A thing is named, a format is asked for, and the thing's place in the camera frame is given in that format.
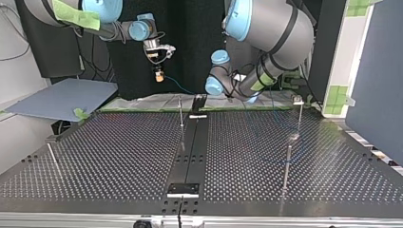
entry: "white cable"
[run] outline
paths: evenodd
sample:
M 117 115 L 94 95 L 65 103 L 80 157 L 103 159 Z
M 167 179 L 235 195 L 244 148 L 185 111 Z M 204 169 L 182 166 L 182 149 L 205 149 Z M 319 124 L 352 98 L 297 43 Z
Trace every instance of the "white cable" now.
M 167 57 L 167 55 L 166 55 L 165 58 L 163 58 L 163 60 L 161 60 L 161 61 L 159 61 L 159 62 L 154 62 L 153 60 L 151 60 L 150 58 L 148 58 L 147 51 L 145 50 L 145 46 L 143 46 L 143 50 L 144 50 L 145 57 L 147 57 L 148 61 L 151 62 L 151 64 L 153 64 L 153 65 L 161 64 L 161 63 L 165 62 L 166 59 L 168 59 L 168 57 Z
M 122 43 L 126 44 L 126 38 L 125 38 L 125 34 L 124 34 L 124 28 L 122 27 L 122 23 L 120 22 L 113 22 L 113 29 L 114 29 L 114 34 L 111 38 L 105 38 L 102 37 L 105 41 L 114 41 L 115 39 L 117 39 L 119 36 L 122 37 Z

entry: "wire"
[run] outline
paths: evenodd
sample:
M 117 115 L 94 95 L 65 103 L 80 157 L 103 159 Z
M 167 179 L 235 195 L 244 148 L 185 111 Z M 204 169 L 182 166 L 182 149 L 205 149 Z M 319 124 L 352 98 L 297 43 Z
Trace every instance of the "wire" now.
M 317 99 L 317 96 L 315 96 L 314 91 L 311 89 L 311 86 L 309 85 L 309 81 L 308 81 L 308 79 L 306 78 L 306 75 L 305 75 L 304 71 L 302 70 L 302 67 L 300 68 L 299 71 L 301 72 L 302 78 L 305 80 L 306 85 L 307 85 L 308 88 L 309 88 L 309 91 L 311 92 L 311 94 L 312 94 L 312 96 L 314 97 L 314 99 L 317 101 L 317 105 L 320 107 L 320 111 L 323 111 L 323 106 L 319 103 L 319 100 Z
M 178 211 L 178 226 L 179 226 L 179 228 L 182 228 L 182 218 L 181 218 L 182 202 L 183 202 L 183 198 L 181 198 L 181 205 L 179 206 L 179 211 Z
M 14 8 L 10 7 L 9 5 L 6 5 L 4 3 L 0 3 L 0 10 L 2 11 L 2 16 L 10 23 L 10 25 L 12 26 L 12 28 L 19 34 L 19 36 L 25 40 L 26 42 L 28 42 L 27 40 L 27 36 L 25 35 L 24 31 L 20 31 L 15 25 L 14 23 L 11 22 L 10 18 L 7 16 L 7 14 L 3 11 L 3 8 L 5 8 L 6 10 L 10 10 L 18 19 L 20 18 L 20 15 L 18 15 L 17 10 L 15 10 Z
M 190 94 L 192 94 L 192 95 L 195 95 L 194 92 L 191 92 L 191 91 L 189 91 L 189 90 L 183 88 L 183 87 L 178 83 L 178 81 L 176 81 L 175 79 L 173 79 L 173 78 L 171 78 L 171 77 L 168 77 L 168 76 L 165 76 L 165 78 L 167 78 L 167 79 L 171 80 L 172 82 L 174 82 L 181 90 L 183 90 L 183 91 L 185 91 L 185 92 L 187 92 L 187 93 L 190 93 Z
M 23 57 L 24 55 L 26 55 L 28 53 L 29 48 L 30 48 L 30 45 L 27 46 L 27 49 L 22 54 L 19 54 L 19 55 L 14 56 L 14 57 L 6 58 L 6 59 L 0 59 L 0 62 L 14 60 L 14 59 L 18 59 L 20 57 Z
M 22 32 L 20 32 L 20 30 L 18 30 L 18 28 L 11 22 L 10 18 L 9 18 L 9 17 L 6 15 L 6 13 L 3 11 L 3 8 L 6 8 L 6 9 L 12 11 L 12 12 L 15 14 L 15 16 L 16 16 L 17 18 L 20 18 L 20 16 L 18 15 L 17 11 L 16 11 L 15 9 L 13 9 L 12 7 L 10 7 L 10 6 L 6 5 L 6 4 L 4 4 L 4 3 L 0 3 L 0 10 L 1 10 L 1 12 L 2 12 L 2 16 L 12 25 L 12 28 L 17 32 L 17 34 L 18 34 L 21 38 L 23 38 L 23 40 L 28 44 L 28 46 L 27 46 L 27 49 L 26 49 L 23 53 L 18 54 L 18 55 L 13 56 L 13 57 L 5 58 L 5 59 L 0 59 L 0 62 L 15 60 L 15 59 L 18 59 L 18 58 L 20 58 L 20 57 L 23 57 L 24 55 L 26 55 L 26 54 L 29 52 L 29 49 L 30 49 L 30 44 L 29 44 L 28 41 L 27 41 L 27 37 L 25 36 L 25 34 L 23 34 Z
M 110 60 L 110 57 L 109 57 L 109 64 L 108 64 L 108 67 L 107 67 L 107 70 L 103 70 L 103 69 L 99 69 L 96 65 L 95 65 L 95 63 L 94 63 L 94 49 L 95 49 L 95 36 L 93 35 L 93 37 L 92 37 L 92 45 L 91 45 L 91 59 L 90 60 L 88 60 L 85 56 L 84 56 L 84 54 L 83 54 L 83 51 L 82 51 L 82 49 L 81 49 L 81 46 L 80 46 L 80 43 L 79 43 L 79 40 L 78 40 L 78 38 L 76 37 L 76 40 L 77 40 L 77 46 L 78 46 L 78 51 L 79 51 L 79 54 L 80 54 L 80 56 L 81 56 L 81 59 L 83 60 L 83 63 L 84 64 L 86 64 L 89 68 L 91 68 L 93 71 L 94 71 L 94 75 L 92 76 L 92 78 L 91 78 L 91 80 L 95 80 L 95 78 L 98 76 L 98 77 L 100 77 L 104 82 L 106 82 L 106 80 L 107 79 L 105 79 L 99 72 L 107 72 L 108 70 L 112 70 L 112 64 L 111 64 L 111 60 Z
M 168 55 L 165 54 L 165 57 L 164 57 L 161 61 L 154 62 L 152 59 L 148 58 L 148 55 L 147 55 L 147 51 L 146 51 L 146 49 L 145 49 L 145 46 L 143 46 L 143 50 L 144 50 L 145 57 L 146 57 L 147 60 L 148 60 L 151 64 L 153 64 L 153 65 L 159 65 L 159 64 L 165 62 L 165 60 L 168 59 Z

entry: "vertical metal pin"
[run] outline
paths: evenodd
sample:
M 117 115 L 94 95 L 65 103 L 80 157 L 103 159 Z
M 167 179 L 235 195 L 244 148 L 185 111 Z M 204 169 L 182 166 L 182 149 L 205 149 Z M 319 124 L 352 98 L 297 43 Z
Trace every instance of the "vertical metal pin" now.
M 183 112 L 182 112 L 182 96 L 179 96 L 179 111 L 181 113 L 181 127 L 184 127 L 184 124 L 183 124 Z
M 285 163 L 284 184 L 282 186 L 282 190 L 284 192 L 288 190 L 287 182 L 288 182 L 288 174 L 290 172 L 290 161 L 291 161 L 291 151 L 292 151 L 292 149 L 293 149 L 293 146 L 289 145 L 288 149 L 287 149 L 287 161 Z
M 56 157 L 54 156 L 53 149 L 51 148 L 51 144 L 50 144 L 50 143 L 48 143 L 48 149 L 49 149 L 49 152 L 50 152 L 51 157 L 53 158 L 53 161 L 54 161 L 56 164 L 59 163 L 59 162 L 56 160 Z
M 299 131 L 300 127 L 301 127 L 302 111 L 303 111 L 303 104 L 301 105 L 301 108 L 300 108 L 300 110 L 299 110 L 298 131 Z

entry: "robotic arm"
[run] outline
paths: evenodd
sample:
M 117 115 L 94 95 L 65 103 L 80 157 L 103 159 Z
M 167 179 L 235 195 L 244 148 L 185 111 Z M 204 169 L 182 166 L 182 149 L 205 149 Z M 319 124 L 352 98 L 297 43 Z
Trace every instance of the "robotic arm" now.
M 69 22 L 56 19 L 53 0 L 25 0 L 29 11 L 40 21 L 55 27 L 72 27 L 98 35 L 105 41 L 135 40 L 144 43 L 144 54 L 152 64 L 156 81 L 164 79 L 163 62 L 170 59 L 176 50 L 170 45 L 161 45 L 164 32 L 158 32 L 152 13 L 137 16 L 137 21 L 118 22 L 123 9 L 123 0 L 63 0 L 76 10 L 95 11 L 100 15 L 99 30 L 80 28 Z
M 254 70 L 245 79 L 231 75 L 230 56 L 217 50 L 206 91 L 253 103 L 284 71 L 294 70 L 308 57 L 314 30 L 308 16 L 286 0 L 232 0 L 223 28 L 229 36 L 260 49 Z

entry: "black backdrop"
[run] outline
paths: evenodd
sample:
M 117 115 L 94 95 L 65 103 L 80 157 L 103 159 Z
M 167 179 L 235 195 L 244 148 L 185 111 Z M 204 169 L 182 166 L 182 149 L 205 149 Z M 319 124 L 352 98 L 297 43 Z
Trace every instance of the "black backdrop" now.
M 165 62 L 165 74 L 192 92 L 205 93 L 210 56 L 216 49 L 224 48 L 224 11 L 224 0 L 124 0 L 120 21 L 135 20 L 138 14 L 152 12 L 158 30 L 166 32 L 161 43 L 177 49 Z M 172 81 L 155 81 L 151 64 L 144 56 L 143 42 L 112 42 L 107 46 L 122 98 L 182 92 Z

